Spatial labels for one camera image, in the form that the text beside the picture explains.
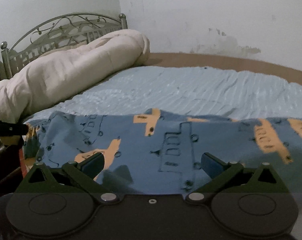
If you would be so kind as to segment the brown bed frame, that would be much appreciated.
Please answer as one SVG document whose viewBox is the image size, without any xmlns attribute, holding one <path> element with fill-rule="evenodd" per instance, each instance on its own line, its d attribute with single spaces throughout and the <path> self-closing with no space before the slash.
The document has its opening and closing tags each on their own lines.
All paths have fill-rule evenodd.
<svg viewBox="0 0 302 240">
<path fill-rule="evenodd" d="M 250 71 L 275 75 L 288 82 L 302 85 L 302 71 L 264 61 L 221 55 L 186 53 L 151 53 L 146 66 L 159 67 L 213 67 L 223 70 Z"/>
</svg>

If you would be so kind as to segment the rolled cream comforter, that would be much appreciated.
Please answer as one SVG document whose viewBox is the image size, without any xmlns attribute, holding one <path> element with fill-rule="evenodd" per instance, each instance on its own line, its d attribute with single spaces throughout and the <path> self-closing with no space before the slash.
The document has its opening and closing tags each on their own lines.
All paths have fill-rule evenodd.
<svg viewBox="0 0 302 240">
<path fill-rule="evenodd" d="M 41 56 L 12 78 L 0 81 L 0 120 L 16 123 L 22 116 L 50 108 L 110 74 L 144 64 L 149 54 L 147 36 L 124 29 Z"/>
</svg>

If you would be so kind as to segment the light blue bed quilt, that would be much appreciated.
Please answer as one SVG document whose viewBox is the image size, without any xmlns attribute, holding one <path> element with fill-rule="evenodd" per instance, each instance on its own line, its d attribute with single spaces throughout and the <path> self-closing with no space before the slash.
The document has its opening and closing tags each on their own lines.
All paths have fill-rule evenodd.
<svg viewBox="0 0 302 240">
<path fill-rule="evenodd" d="M 46 119 L 55 111 L 127 115 L 151 108 L 181 115 L 234 119 L 302 118 L 302 85 L 274 75 L 212 67 L 136 67 L 121 71 L 29 119 Z"/>
</svg>

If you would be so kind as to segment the grey metal headboard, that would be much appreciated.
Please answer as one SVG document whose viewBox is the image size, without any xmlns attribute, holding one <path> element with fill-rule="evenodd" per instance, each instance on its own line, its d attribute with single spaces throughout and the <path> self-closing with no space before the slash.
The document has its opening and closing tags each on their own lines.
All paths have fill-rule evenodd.
<svg viewBox="0 0 302 240">
<path fill-rule="evenodd" d="M 117 18 L 94 12 L 75 12 L 56 16 L 38 24 L 14 44 L 0 45 L 5 78 L 10 79 L 27 64 L 46 52 L 88 44 L 110 32 L 127 29 L 127 17 Z"/>
</svg>

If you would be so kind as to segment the blue orange patterned pants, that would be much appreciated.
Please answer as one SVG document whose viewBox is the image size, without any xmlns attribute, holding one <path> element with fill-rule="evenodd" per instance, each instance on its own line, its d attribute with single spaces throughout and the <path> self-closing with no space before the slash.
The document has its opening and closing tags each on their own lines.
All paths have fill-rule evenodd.
<svg viewBox="0 0 302 240">
<path fill-rule="evenodd" d="M 29 120 L 26 160 L 60 167 L 101 153 L 95 181 L 112 191 L 187 194 L 209 181 L 201 168 L 207 152 L 245 167 L 270 163 L 293 193 L 302 193 L 302 119 L 234 120 L 177 115 L 158 109 L 130 115 L 54 112 Z"/>
</svg>

